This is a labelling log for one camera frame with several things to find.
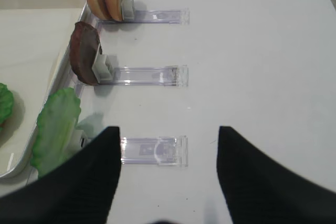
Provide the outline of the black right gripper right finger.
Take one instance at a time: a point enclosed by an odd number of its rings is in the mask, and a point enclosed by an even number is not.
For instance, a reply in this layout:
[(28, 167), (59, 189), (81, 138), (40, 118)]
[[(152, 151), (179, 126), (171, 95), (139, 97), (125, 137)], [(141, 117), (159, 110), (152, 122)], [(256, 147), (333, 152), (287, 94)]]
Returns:
[(230, 126), (218, 134), (217, 175), (233, 223), (335, 223), (335, 193), (297, 175)]

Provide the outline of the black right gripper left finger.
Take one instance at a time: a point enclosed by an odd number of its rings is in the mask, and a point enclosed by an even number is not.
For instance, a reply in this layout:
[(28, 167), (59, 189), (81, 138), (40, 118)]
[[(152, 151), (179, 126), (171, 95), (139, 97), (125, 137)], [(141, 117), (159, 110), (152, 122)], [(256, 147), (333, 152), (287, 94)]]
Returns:
[(110, 126), (60, 167), (2, 197), (1, 223), (106, 223), (120, 172), (120, 130)]

